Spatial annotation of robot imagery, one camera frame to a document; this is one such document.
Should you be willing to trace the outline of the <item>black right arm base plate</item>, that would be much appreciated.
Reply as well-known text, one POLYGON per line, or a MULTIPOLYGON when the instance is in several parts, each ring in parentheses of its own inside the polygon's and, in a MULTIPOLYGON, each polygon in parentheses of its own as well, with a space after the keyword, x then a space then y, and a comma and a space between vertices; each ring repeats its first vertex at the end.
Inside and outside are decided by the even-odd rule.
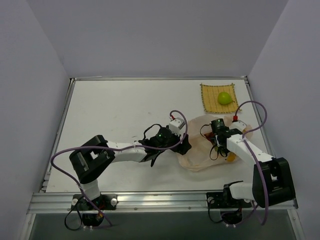
POLYGON ((207 192, 205 195, 207 207, 209 209, 239 209, 252 207, 250 202, 245 202, 243 199, 229 199, 225 197, 222 191, 207 192))

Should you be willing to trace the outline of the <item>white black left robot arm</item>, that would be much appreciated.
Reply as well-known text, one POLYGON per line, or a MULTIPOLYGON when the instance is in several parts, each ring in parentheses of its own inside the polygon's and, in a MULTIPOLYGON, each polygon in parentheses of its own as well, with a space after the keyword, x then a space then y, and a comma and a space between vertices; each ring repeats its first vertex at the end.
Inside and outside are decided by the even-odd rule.
POLYGON ((101 203, 101 191, 98 177, 112 163, 118 162, 151 162, 154 165, 157 157, 164 151, 171 150, 185 155, 191 148, 188 134, 181 136, 169 129, 160 127, 157 134, 151 138, 144 137, 134 143, 119 143, 107 141, 102 135, 96 135, 84 144, 85 147, 107 147, 108 149, 78 149, 69 155, 69 160, 84 192, 83 204, 90 210, 95 210, 101 203))

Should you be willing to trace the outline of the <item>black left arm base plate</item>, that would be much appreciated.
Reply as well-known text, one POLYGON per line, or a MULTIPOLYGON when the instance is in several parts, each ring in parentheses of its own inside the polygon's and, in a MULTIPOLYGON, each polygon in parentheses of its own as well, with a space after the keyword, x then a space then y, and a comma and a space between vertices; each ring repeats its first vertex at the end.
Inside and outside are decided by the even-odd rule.
MULTIPOLYGON (((92 200, 93 204, 100 210, 115 210, 118 199, 116 194, 101 194, 92 200)), ((95 208, 81 195, 75 194, 71 201, 72 206, 77 206, 80 211, 90 211, 95 208)))

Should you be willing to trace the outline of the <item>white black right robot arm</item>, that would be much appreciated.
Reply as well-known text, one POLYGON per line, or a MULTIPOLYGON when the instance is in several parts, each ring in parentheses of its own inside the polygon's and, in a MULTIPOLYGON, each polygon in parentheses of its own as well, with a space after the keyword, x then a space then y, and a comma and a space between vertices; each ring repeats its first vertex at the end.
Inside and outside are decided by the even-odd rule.
POLYGON ((296 198, 289 162, 276 158, 251 143, 245 137, 245 124, 234 121, 226 126, 222 118, 211 121, 212 149, 218 157, 229 159, 232 154, 247 163, 253 170, 250 183, 238 180, 223 186, 222 200, 227 206, 239 201, 254 201, 265 208, 296 198))

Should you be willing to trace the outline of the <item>green fake apple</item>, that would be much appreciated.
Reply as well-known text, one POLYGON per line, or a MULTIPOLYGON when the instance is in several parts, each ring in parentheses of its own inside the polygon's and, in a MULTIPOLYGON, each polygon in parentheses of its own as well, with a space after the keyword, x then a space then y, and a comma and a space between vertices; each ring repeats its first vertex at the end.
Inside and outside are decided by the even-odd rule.
POLYGON ((217 101, 222 106, 226 106, 235 102, 228 92, 220 92, 218 94, 217 101))

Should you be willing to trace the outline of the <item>aluminium front frame rail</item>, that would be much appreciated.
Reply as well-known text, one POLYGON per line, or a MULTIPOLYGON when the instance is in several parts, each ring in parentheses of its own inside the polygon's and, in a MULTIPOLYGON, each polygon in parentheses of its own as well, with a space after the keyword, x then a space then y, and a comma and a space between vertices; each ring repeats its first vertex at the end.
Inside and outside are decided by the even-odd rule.
MULTIPOLYGON (((209 190, 115 192, 115 210, 104 213, 203 212, 209 190)), ((66 214, 75 192, 45 192, 32 195, 28 214, 66 214)))

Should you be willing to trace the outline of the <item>translucent printed plastic bag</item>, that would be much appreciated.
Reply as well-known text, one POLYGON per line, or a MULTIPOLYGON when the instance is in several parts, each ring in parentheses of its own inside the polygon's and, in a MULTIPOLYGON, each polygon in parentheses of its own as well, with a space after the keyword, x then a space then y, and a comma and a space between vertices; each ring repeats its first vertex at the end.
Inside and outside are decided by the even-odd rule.
POLYGON ((211 121, 217 120, 216 116, 205 114, 188 121, 188 142, 191 149, 185 155, 178 155, 179 164, 193 172, 199 172, 212 166, 229 165, 240 160, 234 153, 230 152, 226 157, 218 154, 218 148, 212 148, 209 141, 212 129, 211 121))

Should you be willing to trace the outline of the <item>yellow woven bamboo mat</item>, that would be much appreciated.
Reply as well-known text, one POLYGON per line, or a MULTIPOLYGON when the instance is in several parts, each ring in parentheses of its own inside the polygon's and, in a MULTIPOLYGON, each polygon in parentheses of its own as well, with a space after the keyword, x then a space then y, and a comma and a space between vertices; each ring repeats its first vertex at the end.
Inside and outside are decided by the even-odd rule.
POLYGON ((203 109, 209 114, 232 114, 239 107, 235 92, 235 84, 228 85, 207 85, 200 84, 201 100, 203 109), (228 104, 219 102, 219 94, 225 93, 230 96, 228 104))

